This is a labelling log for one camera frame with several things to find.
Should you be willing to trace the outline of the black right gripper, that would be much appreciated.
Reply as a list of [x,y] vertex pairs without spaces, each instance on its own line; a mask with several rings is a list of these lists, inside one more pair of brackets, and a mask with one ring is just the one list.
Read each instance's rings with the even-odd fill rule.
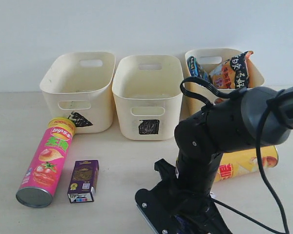
[[139,189],[135,202],[155,234],[229,234],[209,194],[182,190],[175,167],[164,159],[155,162],[161,181],[151,190]]

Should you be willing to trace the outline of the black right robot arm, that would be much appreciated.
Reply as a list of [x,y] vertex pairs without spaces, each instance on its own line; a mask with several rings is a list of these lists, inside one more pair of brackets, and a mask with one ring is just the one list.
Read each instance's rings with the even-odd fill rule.
[[154,164],[161,181],[135,194],[138,209],[156,234],[228,234],[210,191],[224,153],[279,145],[293,130],[293,87],[234,91],[176,126],[175,165]]

